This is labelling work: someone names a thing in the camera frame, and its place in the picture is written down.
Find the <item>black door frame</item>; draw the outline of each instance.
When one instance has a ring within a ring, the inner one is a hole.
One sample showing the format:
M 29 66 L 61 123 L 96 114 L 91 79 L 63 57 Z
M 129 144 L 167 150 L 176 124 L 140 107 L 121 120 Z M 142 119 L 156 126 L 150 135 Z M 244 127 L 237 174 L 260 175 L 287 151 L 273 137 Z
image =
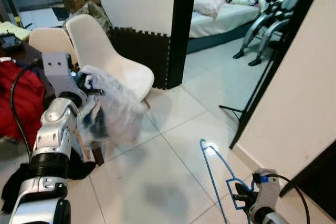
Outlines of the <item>black door frame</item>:
M 247 123 L 249 122 L 252 114 L 254 113 L 259 101 L 263 97 L 268 85 L 270 84 L 273 76 L 275 75 L 278 67 L 280 66 L 290 44 L 295 38 L 304 17 L 306 16 L 308 9 L 313 0 L 300 0 L 297 5 L 297 10 L 290 21 L 289 29 L 282 38 L 283 47 L 282 50 L 275 52 L 272 56 L 274 61 L 264 77 L 264 81 L 261 83 L 258 92 L 256 93 L 253 101 L 240 119 L 238 130 L 234 139 L 231 142 L 230 148 L 232 149 L 238 142 L 240 136 L 242 135 Z M 194 0 L 174 0 L 173 9 L 173 22 L 172 22 L 172 33 L 171 33 L 171 50 L 168 62 L 168 76 L 167 76 L 167 88 L 173 88 L 182 83 L 183 69 L 186 57 L 186 50 L 189 39 L 190 23 L 193 11 Z

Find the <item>white plastic chair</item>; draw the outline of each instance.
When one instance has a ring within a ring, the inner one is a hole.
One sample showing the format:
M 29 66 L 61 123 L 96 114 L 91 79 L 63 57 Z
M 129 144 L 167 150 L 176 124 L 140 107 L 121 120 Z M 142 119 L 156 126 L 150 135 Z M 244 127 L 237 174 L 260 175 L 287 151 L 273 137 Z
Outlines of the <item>white plastic chair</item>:
M 68 34 L 61 28 L 37 28 L 29 37 L 29 45 L 41 52 L 67 52 L 73 64 L 77 63 L 77 54 Z
M 146 97 L 154 82 L 153 72 L 148 67 L 119 55 L 93 17 L 81 14 L 68 20 L 66 26 L 80 68 L 92 65 L 103 69 L 124 86 L 133 89 L 140 101 Z

